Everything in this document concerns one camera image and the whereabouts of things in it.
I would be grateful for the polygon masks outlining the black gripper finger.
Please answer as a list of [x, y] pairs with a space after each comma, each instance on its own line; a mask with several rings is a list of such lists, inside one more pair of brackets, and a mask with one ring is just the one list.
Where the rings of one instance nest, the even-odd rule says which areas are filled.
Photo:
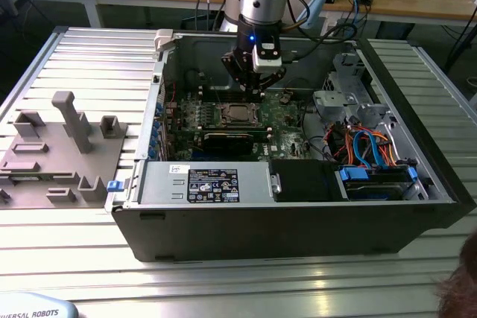
[[274, 85], [285, 77], [286, 68], [280, 67], [276, 72], [271, 74], [259, 74], [254, 75], [254, 92], [263, 92], [268, 87]]
[[221, 62], [242, 91], [258, 92], [258, 74], [253, 71], [249, 55], [236, 57], [231, 51], [221, 57]]

